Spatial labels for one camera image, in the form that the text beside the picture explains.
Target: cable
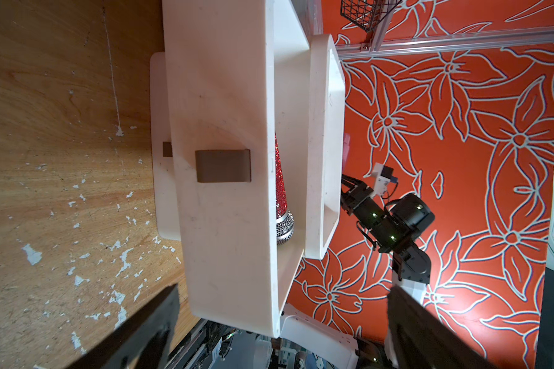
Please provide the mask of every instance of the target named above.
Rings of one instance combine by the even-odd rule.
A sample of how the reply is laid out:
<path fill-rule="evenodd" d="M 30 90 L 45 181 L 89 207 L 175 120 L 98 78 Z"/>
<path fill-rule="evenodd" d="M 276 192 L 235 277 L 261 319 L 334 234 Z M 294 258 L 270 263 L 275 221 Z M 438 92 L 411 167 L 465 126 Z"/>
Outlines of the cable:
<path fill-rule="evenodd" d="M 378 245 L 377 241 L 371 239 L 371 237 L 369 237 L 369 234 L 363 232 L 363 225 L 361 224 L 361 222 L 359 220 L 355 223 L 355 226 L 357 227 L 359 232 L 361 232 L 363 237 L 365 237 L 371 243 L 371 245 L 373 246 L 373 249 L 377 250 L 377 245 Z"/>
<path fill-rule="evenodd" d="M 391 194 L 388 195 L 388 197 L 381 196 L 382 200 L 388 200 L 388 199 L 390 199 L 390 197 L 394 196 L 394 192 L 396 192 L 396 188 L 398 188 L 398 182 L 396 182 L 396 185 L 394 186 L 394 189 L 391 191 Z"/>

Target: pink object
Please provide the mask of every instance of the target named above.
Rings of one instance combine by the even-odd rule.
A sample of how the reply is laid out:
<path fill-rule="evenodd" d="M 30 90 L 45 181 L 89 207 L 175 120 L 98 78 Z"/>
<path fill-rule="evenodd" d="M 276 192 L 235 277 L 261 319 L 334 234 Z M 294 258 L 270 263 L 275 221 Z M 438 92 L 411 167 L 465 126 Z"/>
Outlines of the pink object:
<path fill-rule="evenodd" d="M 343 168 L 345 169 L 345 164 L 347 164 L 347 156 L 349 155 L 349 147 L 351 145 L 351 135 L 345 133 L 343 136 Z"/>

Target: paint chip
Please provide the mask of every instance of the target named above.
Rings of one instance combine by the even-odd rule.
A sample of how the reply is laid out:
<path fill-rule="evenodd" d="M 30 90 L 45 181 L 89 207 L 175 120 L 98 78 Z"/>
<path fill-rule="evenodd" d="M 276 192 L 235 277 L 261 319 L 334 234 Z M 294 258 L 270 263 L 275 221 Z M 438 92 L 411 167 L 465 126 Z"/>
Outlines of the paint chip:
<path fill-rule="evenodd" d="M 75 278 L 75 280 L 74 280 L 74 285 L 76 285 L 76 287 L 77 287 L 77 286 L 81 285 L 82 282 L 84 282 L 84 281 L 90 282 L 90 279 L 84 279 L 84 278 L 82 278 L 81 276 L 76 275 L 76 278 Z"/>
<path fill-rule="evenodd" d="M 100 313 L 92 314 L 92 315 L 84 315 L 85 318 L 92 318 L 96 321 L 98 320 L 99 316 L 100 316 Z"/>
<path fill-rule="evenodd" d="M 22 247 L 21 250 L 26 252 L 26 259 L 29 260 L 31 265 L 35 265 L 41 261 L 41 254 L 43 253 L 33 250 L 29 243 Z"/>
<path fill-rule="evenodd" d="M 119 274 L 121 274 L 122 271 L 124 271 L 125 269 L 131 267 L 131 263 L 128 263 L 127 262 L 127 253 L 129 253 L 131 250 L 133 250 L 133 247 L 132 248 L 128 248 L 127 250 L 125 250 L 121 256 L 119 256 L 119 259 L 121 259 L 121 261 L 123 262 L 123 266 L 121 267 L 121 269 L 119 270 L 119 272 L 117 273 L 116 277 L 119 277 Z"/>
<path fill-rule="evenodd" d="M 117 304 L 121 305 L 123 300 L 125 300 L 125 294 L 124 293 L 117 292 L 117 291 L 113 290 L 112 294 L 113 294 L 113 296 L 111 296 L 111 298 L 109 299 L 110 304 L 113 303 L 113 302 L 116 302 Z"/>
<path fill-rule="evenodd" d="M 82 354 L 86 353 L 86 350 L 84 347 L 82 347 L 82 343 L 80 342 L 80 337 L 76 334 L 76 331 L 72 332 L 72 344 L 74 345 L 74 350 L 80 349 L 80 352 Z"/>
<path fill-rule="evenodd" d="M 119 328 L 121 324 L 127 319 L 127 311 L 121 306 L 121 310 L 119 310 L 119 314 L 117 315 L 117 322 L 115 323 L 115 329 Z"/>

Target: wooden floor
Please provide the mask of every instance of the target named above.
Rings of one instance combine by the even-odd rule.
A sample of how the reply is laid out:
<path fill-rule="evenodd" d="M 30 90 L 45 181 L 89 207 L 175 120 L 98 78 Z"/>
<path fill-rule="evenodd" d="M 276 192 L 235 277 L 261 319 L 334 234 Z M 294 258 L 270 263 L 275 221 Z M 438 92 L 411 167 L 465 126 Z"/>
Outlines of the wooden floor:
<path fill-rule="evenodd" d="M 0 368 L 61 368 L 179 283 L 156 231 L 149 58 L 161 3 L 0 0 Z"/>

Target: white shelf unit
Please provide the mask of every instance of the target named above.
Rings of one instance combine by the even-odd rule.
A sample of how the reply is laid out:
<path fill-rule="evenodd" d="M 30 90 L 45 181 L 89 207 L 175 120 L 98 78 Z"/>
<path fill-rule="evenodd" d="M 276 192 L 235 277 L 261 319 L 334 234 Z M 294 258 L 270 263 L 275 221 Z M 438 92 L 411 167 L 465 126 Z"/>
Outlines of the white shelf unit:
<path fill-rule="evenodd" d="M 307 204 L 332 200 L 325 196 L 327 188 L 332 188 L 329 178 L 336 179 L 340 187 L 343 117 L 314 119 L 312 113 L 322 111 L 323 116 L 327 109 L 313 109 L 313 101 L 323 105 L 330 101 L 333 111 L 344 110 L 344 79 L 334 45 L 330 36 L 317 39 L 332 45 L 329 52 L 334 53 L 339 82 L 329 84 L 328 78 L 333 77 L 326 70 L 316 73 L 329 76 L 326 86 L 334 90 L 342 84 L 343 99 L 325 100 L 321 91 L 322 99 L 317 100 L 310 88 L 315 80 L 311 77 L 314 48 L 310 51 L 290 0 L 163 0 L 163 20 L 165 53 L 151 59 L 154 171 L 170 173 L 169 158 L 163 158 L 157 148 L 169 139 L 168 127 L 178 212 L 163 205 L 165 211 L 156 215 L 167 220 L 158 221 L 158 227 L 161 235 L 183 242 L 193 314 L 278 337 L 279 317 L 304 252 L 321 258 L 321 249 L 328 246 L 325 240 L 330 241 L 338 222 L 339 207 L 335 206 L 334 225 L 332 221 L 326 227 L 320 223 L 318 231 L 311 232 L 313 238 L 307 237 Z M 330 43 L 324 43 L 325 37 Z M 167 90 L 156 81 L 164 77 Z M 166 92 L 168 106 L 164 107 L 160 99 Z M 168 117 L 154 109 L 168 109 Z M 326 129 L 325 137 L 330 138 L 324 141 L 339 146 L 331 151 L 315 149 L 309 141 L 319 131 L 310 127 L 326 123 L 332 127 Z M 293 237 L 279 247 L 275 134 L 288 207 L 295 218 Z M 203 149 L 249 149 L 251 182 L 198 183 L 195 151 Z M 322 163 L 330 160 L 334 169 L 325 175 L 323 166 L 308 167 L 309 155 L 318 155 L 315 159 Z M 157 208 L 170 199 L 164 196 L 170 181 L 171 175 L 155 174 Z M 322 205 L 316 213 L 320 219 L 324 209 Z M 322 232 L 329 236 L 324 238 Z"/>

